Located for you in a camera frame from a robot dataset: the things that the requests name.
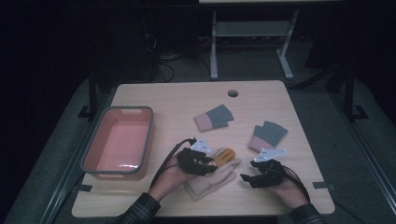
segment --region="hand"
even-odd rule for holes
[[[284,168],[288,175],[291,175],[295,179],[299,179],[294,173],[289,169]],[[291,210],[297,208],[301,205],[309,203],[305,198],[305,195],[301,190],[293,183],[291,180],[285,178],[280,185],[265,188],[277,195],[283,203]]]
[[[184,182],[197,176],[189,175],[180,169],[177,165],[177,154],[171,158],[163,173],[148,191],[148,194],[157,202],[160,202],[166,195],[178,189]]]

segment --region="beige cloth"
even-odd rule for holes
[[[224,148],[219,149],[211,158],[216,158]],[[235,158],[221,165],[214,173],[198,176],[184,184],[185,189],[194,201],[201,200],[207,194],[212,193],[236,178],[233,169],[241,162]]]

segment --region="sleeve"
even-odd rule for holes
[[[160,208],[155,199],[147,193],[142,193],[124,214],[109,220],[107,224],[148,224]]]
[[[295,224],[324,224],[326,221],[312,203],[302,205],[290,212]]]

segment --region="pink plastic bin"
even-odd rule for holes
[[[82,170],[99,179],[142,179],[149,161],[153,118],[148,106],[106,109],[81,162]]]

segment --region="person's left hand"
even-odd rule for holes
[[[171,158],[163,173],[148,191],[148,194],[157,202],[160,202],[166,195],[178,189],[184,182],[197,176],[189,175],[180,169],[177,165],[177,154]]]

